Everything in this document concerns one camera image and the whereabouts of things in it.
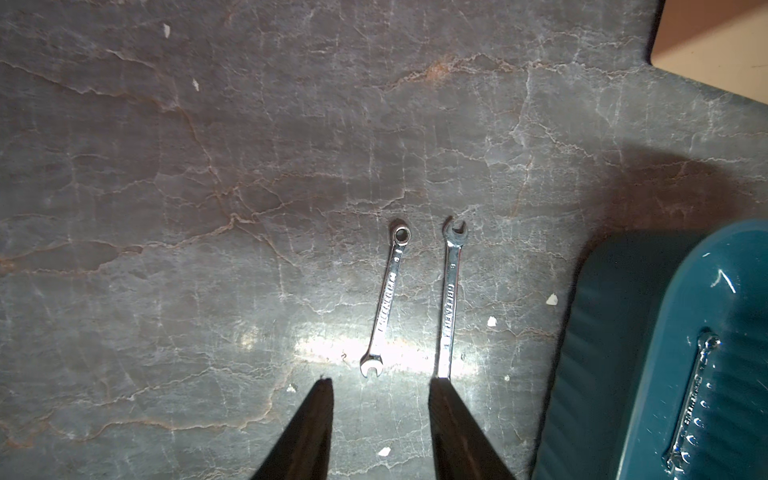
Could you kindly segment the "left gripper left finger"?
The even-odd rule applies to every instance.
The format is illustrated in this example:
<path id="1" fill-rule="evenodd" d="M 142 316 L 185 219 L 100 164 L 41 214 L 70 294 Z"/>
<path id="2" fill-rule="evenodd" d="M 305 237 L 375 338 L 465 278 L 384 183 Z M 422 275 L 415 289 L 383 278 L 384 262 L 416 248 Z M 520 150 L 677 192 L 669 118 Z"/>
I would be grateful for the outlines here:
<path id="1" fill-rule="evenodd" d="M 321 378 L 309 390 L 252 479 L 326 479 L 333 410 L 332 380 Z"/>

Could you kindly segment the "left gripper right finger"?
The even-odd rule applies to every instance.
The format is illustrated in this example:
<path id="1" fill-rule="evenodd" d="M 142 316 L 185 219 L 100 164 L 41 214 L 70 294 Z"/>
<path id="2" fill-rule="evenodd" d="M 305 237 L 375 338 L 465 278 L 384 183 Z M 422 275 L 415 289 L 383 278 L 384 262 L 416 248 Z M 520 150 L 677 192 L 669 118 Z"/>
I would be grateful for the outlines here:
<path id="1" fill-rule="evenodd" d="M 431 379 L 428 409 L 437 479 L 514 479 L 448 379 Z"/>

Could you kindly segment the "teal plastic storage tray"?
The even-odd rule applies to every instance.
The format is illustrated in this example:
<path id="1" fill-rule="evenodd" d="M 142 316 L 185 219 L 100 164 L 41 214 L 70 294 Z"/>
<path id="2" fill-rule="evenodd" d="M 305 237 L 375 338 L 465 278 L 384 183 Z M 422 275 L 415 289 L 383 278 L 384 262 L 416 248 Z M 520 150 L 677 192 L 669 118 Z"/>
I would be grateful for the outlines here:
<path id="1" fill-rule="evenodd" d="M 686 444 L 663 455 L 700 333 L 709 357 Z M 630 231 L 583 264 L 541 434 L 536 479 L 763 479 L 767 475 L 767 224 Z"/>

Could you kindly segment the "small silver combination wrench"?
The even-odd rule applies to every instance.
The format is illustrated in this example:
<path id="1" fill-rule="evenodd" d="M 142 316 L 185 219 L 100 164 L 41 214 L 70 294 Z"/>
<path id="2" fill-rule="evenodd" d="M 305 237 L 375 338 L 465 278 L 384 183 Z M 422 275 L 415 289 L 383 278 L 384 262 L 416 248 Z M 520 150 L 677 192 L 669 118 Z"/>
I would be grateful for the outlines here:
<path id="1" fill-rule="evenodd" d="M 464 220 L 449 217 L 443 227 L 443 238 L 445 241 L 445 262 L 435 376 L 449 379 L 457 316 L 460 256 L 468 238 L 467 223 Z"/>

